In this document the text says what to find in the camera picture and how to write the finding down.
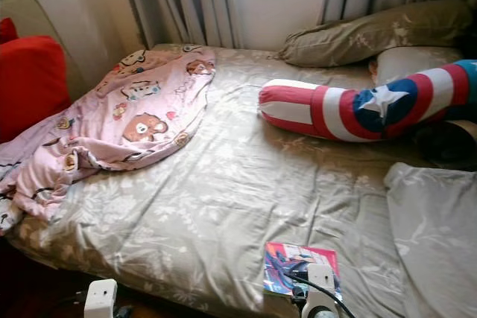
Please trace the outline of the pink cartoon print blanket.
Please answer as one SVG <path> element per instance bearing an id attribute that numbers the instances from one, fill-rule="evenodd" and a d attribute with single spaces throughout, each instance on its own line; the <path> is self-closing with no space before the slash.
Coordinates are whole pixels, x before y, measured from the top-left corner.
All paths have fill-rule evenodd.
<path id="1" fill-rule="evenodd" d="M 100 171 L 135 171 L 190 141 L 206 109 L 215 52 L 139 50 L 71 106 L 0 147 L 0 232 L 51 220 L 69 186 Z"/>

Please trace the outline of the red white blue star bolster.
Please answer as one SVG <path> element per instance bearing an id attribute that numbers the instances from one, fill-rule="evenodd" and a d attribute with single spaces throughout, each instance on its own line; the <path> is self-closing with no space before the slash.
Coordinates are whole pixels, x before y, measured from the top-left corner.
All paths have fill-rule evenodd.
<path id="1" fill-rule="evenodd" d="M 389 140 L 442 120 L 477 123 L 477 60 L 457 60 L 375 89 L 270 80 L 259 111 L 283 130 L 347 142 Z"/>

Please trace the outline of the red cushion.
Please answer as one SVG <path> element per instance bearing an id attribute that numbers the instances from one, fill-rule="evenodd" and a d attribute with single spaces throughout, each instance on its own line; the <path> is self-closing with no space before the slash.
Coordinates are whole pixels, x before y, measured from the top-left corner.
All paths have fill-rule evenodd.
<path id="1" fill-rule="evenodd" d="M 0 63 L 2 142 L 72 103 L 63 49 L 50 36 L 24 36 L 1 43 Z"/>
<path id="2" fill-rule="evenodd" d="M 13 19 L 7 17 L 0 21 L 0 43 L 3 45 L 5 42 L 14 41 L 18 39 L 18 31 L 15 28 Z"/>

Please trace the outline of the beige floral bed sheet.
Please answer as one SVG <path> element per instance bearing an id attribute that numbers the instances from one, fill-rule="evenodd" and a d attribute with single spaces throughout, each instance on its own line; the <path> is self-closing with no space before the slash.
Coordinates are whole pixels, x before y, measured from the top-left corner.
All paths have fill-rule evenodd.
<path id="1" fill-rule="evenodd" d="M 69 189 L 57 219 L 26 218 L 7 239 L 31 259 L 78 270 L 222 318 L 296 317 L 263 287 L 265 245 L 334 250 L 358 317 L 408 317 L 385 176 L 433 168 L 408 141 L 336 142 L 280 130 L 258 113 L 275 77 L 366 89 L 367 65 L 310 69 L 272 52 L 218 47 L 206 114 L 162 162 Z"/>

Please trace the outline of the plain beige pillow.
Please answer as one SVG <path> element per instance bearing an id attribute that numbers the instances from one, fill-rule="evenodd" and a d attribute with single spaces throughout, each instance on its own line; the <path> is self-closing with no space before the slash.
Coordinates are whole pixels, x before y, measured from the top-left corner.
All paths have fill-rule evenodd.
<path id="1" fill-rule="evenodd" d="M 454 47 L 393 47 L 375 56 L 369 63 L 369 71 L 375 86 L 381 86 L 462 59 L 462 53 Z"/>

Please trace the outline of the black tan plush toy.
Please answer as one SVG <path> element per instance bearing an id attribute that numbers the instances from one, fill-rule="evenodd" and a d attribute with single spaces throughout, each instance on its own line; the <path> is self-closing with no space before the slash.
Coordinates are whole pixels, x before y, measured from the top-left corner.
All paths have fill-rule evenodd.
<path id="1" fill-rule="evenodd" d="M 449 171 L 477 171 L 477 123 L 468 120 L 427 124 L 414 134 L 420 155 Z"/>

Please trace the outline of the blue red manga book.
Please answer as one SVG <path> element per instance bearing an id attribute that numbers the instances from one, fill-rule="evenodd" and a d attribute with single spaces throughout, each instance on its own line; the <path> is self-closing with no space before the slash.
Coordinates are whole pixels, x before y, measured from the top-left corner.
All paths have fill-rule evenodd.
<path id="1" fill-rule="evenodd" d="M 286 264 L 327 264 L 335 274 L 335 291 L 337 298 L 341 298 L 341 283 L 338 279 L 337 254 L 331 249 L 317 249 L 299 244 L 284 244 L 268 242 L 265 245 L 265 277 L 263 287 L 266 293 L 291 297 L 291 288 L 300 282 L 292 281 L 289 284 L 287 277 L 282 274 L 282 266 Z"/>

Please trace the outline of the olive floral pillow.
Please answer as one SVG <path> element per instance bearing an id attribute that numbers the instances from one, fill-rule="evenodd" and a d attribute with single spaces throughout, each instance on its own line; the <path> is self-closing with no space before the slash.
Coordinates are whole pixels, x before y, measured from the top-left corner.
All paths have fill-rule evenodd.
<path id="1" fill-rule="evenodd" d="M 473 12 L 461 0 L 404 4 L 291 34 L 276 58 L 314 69 L 351 65 L 393 47 L 450 47 L 472 24 Z"/>

